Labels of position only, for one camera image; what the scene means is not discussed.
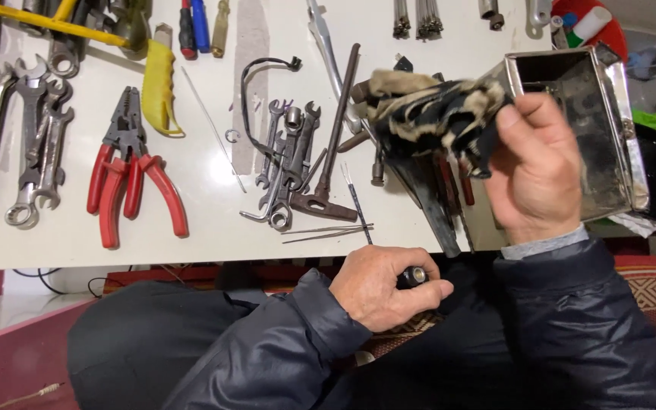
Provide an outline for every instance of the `fingernail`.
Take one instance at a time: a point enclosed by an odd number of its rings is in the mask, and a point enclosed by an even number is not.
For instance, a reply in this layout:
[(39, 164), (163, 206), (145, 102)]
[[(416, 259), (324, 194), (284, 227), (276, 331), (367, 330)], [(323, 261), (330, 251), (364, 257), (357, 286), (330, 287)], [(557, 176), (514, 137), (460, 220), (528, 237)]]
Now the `fingernail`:
[(520, 121), (520, 113), (515, 109), (515, 106), (509, 104), (498, 111), (498, 116), (495, 120), (499, 128), (510, 128)]
[(448, 280), (440, 279), (440, 289), (442, 290), (442, 299), (444, 299), (454, 292), (455, 285)]

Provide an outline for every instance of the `jacket sleeve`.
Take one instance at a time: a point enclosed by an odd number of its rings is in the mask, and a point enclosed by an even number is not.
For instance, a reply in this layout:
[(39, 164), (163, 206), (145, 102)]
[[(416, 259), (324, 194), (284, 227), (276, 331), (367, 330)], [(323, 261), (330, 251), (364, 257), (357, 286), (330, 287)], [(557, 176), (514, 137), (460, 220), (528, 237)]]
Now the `jacket sleeve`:
[(178, 383), (164, 410), (310, 408), (329, 361), (355, 352), (371, 332), (311, 269), (292, 293), (276, 294), (230, 326)]
[(495, 262), (539, 394), (569, 408), (656, 408), (656, 330), (600, 239)]

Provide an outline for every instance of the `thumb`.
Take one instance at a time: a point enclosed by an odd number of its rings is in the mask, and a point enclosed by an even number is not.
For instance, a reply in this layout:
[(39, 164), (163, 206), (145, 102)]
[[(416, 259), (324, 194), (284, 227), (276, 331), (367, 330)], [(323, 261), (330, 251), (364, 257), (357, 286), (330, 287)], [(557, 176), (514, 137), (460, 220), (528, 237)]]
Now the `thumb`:
[(500, 140), (524, 163), (540, 161), (548, 148), (538, 139), (533, 127), (520, 115), (514, 105), (506, 105), (495, 119)]
[(402, 306), (409, 319), (417, 313), (436, 309), (454, 290), (454, 285), (447, 280), (430, 280), (412, 289), (397, 291), (396, 303)]

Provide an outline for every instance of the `pliers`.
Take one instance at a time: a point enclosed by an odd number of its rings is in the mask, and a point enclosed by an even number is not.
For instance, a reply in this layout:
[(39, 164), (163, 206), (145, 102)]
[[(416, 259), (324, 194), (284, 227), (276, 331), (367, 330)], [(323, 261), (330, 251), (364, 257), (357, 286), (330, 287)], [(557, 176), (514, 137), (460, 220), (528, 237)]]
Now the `pliers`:
[[(135, 87), (126, 87), (98, 151), (87, 193), (87, 211), (91, 214), (100, 211), (101, 240), (104, 248), (116, 248), (119, 245), (117, 220), (120, 204), (117, 203), (117, 198), (123, 179), (128, 175), (123, 215), (126, 218), (134, 218), (141, 202), (144, 172), (166, 200), (173, 223), (173, 234), (177, 237), (189, 235), (181, 197), (163, 171), (161, 157), (152, 157), (146, 153), (142, 130), (139, 91)], [(120, 151), (120, 158), (112, 158), (115, 150)]]

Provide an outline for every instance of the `hand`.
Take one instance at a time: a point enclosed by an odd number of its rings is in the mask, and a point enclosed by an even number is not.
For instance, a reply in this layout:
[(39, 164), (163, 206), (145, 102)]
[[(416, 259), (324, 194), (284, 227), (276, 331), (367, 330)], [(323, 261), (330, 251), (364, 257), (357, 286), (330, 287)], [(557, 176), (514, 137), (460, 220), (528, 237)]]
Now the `hand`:
[[(409, 266), (421, 266), (429, 282), (396, 289), (396, 277)], [(454, 286), (440, 279), (440, 269), (422, 248), (367, 245), (348, 254), (330, 291), (351, 318), (372, 332), (403, 325), (412, 316), (436, 309)]]
[(553, 98), (530, 93), (497, 115), (487, 197), (511, 244), (558, 237), (581, 223), (581, 155)]

